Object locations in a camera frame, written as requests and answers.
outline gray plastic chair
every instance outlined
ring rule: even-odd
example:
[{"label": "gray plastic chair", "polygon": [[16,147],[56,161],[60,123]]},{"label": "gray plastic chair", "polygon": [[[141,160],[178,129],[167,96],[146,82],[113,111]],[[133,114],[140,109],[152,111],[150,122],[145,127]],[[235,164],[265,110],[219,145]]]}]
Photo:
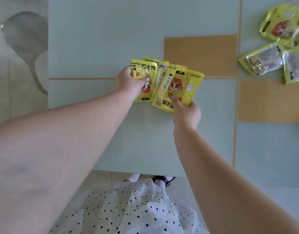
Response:
[{"label": "gray plastic chair", "polygon": [[1,26],[3,38],[27,63],[36,86],[48,94],[36,72],[36,60],[48,50],[48,20],[30,11],[8,18]]}]

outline person's left arm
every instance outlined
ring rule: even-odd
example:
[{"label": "person's left arm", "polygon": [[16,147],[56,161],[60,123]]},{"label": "person's left arm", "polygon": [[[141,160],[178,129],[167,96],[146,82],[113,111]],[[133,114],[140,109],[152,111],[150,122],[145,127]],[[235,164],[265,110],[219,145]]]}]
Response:
[{"label": "person's left arm", "polygon": [[0,125],[0,234],[49,231],[146,83],[130,73],[100,98]]}]

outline black shoe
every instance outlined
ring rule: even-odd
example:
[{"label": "black shoe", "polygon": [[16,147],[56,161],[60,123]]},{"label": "black shoe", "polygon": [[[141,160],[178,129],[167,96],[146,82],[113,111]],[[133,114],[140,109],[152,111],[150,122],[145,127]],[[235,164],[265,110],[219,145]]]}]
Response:
[{"label": "black shoe", "polygon": [[161,180],[161,181],[163,181],[163,182],[166,184],[166,187],[170,186],[170,184],[171,184],[171,181],[168,181],[167,178],[164,177],[164,176],[154,176],[154,178],[153,178],[153,182],[155,182],[156,180]]}]

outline white dress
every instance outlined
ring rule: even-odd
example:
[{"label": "white dress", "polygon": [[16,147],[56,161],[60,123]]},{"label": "white dress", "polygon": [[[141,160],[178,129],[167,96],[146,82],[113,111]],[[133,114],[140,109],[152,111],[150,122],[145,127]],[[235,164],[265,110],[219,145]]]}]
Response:
[{"label": "white dress", "polygon": [[175,204],[152,179],[92,189],[73,210],[62,213],[49,233],[208,233],[192,208]]}]

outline person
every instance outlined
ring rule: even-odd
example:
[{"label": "person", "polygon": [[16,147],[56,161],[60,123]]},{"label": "person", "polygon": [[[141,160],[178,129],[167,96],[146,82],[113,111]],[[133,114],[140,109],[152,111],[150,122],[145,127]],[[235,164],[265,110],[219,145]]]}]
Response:
[{"label": "person", "polygon": [[[117,90],[102,97],[0,125],[0,234],[54,232],[51,226],[146,84],[145,79],[133,79],[129,67],[117,81]],[[208,231],[299,233],[299,223],[290,214],[242,177],[196,131],[201,118],[196,104],[184,107],[173,100],[176,149]],[[61,216],[54,228],[62,225],[62,234],[206,232],[194,217],[184,223],[186,209],[165,194],[163,181],[134,182],[137,178],[86,194],[80,209]]]}]

